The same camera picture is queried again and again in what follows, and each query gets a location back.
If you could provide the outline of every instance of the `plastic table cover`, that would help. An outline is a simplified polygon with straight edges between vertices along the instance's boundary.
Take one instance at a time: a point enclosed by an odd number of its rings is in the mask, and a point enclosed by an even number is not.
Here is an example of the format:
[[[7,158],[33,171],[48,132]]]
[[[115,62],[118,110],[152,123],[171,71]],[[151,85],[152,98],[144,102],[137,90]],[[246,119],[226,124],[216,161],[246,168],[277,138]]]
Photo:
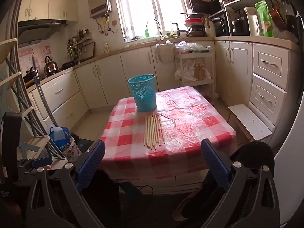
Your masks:
[[[142,113],[129,97],[113,108],[100,138],[106,150],[99,169],[110,178],[159,179],[208,169],[200,152],[205,138],[228,155],[236,151],[235,131],[193,87],[156,93],[156,103]],[[156,151],[144,146],[145,116],[153,112],[160,114],[166,142]]]

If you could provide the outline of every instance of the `teal plastic basket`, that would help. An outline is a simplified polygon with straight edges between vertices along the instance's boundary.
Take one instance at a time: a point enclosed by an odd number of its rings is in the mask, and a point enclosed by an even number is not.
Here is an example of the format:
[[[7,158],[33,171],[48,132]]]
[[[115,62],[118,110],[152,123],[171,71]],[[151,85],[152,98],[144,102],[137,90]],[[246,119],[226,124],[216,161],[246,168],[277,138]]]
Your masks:
[[[149,112],[156,108],[155,75],[144,74],[128,79],[137,110]]]

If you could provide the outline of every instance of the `window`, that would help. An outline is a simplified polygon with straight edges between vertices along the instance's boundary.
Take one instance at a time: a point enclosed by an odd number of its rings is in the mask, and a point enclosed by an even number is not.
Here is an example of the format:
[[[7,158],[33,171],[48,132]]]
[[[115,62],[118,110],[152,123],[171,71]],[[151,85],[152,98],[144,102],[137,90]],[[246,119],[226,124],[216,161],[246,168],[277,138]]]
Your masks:
[[[172,22],[178,23],[180,30],[186,29],[184,0],[118,0],[118,3],[125,41],[147,38],[145,29],[149,20],[149,37],[159,36],[157,23],[151,19],[159,21],[162,32],[170,32]]]

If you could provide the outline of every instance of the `table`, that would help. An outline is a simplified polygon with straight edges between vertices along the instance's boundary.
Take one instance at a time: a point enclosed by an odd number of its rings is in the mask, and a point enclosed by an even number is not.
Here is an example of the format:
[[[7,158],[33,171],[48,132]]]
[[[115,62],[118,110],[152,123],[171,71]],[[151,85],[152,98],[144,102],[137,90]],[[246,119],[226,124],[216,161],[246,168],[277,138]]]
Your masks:
[[[218,150],[236,151],[236,133],[193,87],[156,93],[166,144],[150,150],[143,146],[145,116],[133,97],[113,108],[101,140],[105,156],[99,169],[119,180],[160,179],[208,169],[200,143],[208,138]]]

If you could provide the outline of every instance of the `drawer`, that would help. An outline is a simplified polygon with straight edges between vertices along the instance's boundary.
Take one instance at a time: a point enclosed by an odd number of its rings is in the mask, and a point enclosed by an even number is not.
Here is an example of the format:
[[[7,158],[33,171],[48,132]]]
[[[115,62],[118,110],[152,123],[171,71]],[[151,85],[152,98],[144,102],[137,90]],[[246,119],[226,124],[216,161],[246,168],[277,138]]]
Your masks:
[[[87,110],[88,108],[81,92],[78,92],[52,114],[59,127],[71,129],[87,112]],[[48,126],[53,124],[50,117],[45,119],[45,123]]]
[[[254,74],[250,102],[277,125],[287,93],[275,84]]]
[[[287,91],[290,50],[253,44],[253,72]]]
[[[41,87],[51,112],[80,91],[74,71],[60,75],[43,84]],[[38,109],[43,119],[45,119],[48,114],[39,96],[38,90],[35,89],[32,93]]]

